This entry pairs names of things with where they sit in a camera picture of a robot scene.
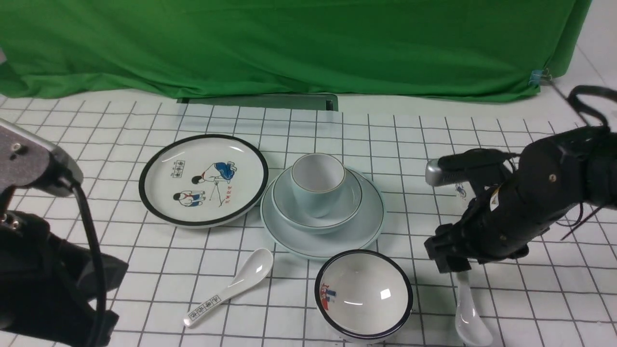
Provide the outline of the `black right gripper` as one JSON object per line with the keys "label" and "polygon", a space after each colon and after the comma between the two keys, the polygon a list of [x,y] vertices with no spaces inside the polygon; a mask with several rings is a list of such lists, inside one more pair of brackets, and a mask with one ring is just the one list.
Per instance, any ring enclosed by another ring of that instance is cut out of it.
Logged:
{"label": "black right gripper", "polygon": [[555,222],[551,200],[522,186],[520,176],[504,165],[447,172],[428,168],[432,186],[464,184],[467,208],[454,224],[438,226],[425,249],[441,274],[480,264],[525,257],[527,244]]}

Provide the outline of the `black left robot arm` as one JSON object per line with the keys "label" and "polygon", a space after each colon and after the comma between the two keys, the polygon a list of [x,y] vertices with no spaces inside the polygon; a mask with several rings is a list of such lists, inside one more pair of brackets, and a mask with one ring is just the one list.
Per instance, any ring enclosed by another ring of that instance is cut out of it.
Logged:
{"label": "black left robot arm", "polygon": [[90,249],[60,239],[41,217],[7,206],[15,187],[1,189],[1,329],[70,347],[106,347],[119,320],[107,294],[128,264],[101,252],[90,205],[74,187]]}

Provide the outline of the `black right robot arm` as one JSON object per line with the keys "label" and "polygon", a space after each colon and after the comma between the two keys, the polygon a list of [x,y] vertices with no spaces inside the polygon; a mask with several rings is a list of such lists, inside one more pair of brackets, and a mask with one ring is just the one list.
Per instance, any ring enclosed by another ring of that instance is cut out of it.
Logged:
{"label": "black right robot arm", "polygon": [[[505,163],[518,157],[518,169]],[[441,274],[528,255],[528,243],[581,203],[616,208],[616,134],[581,127],[527,145],[521,154],[470,149],[430,160],[432,187],[468,182],[474,197],[455,224],[439,226],[425,249]]]}

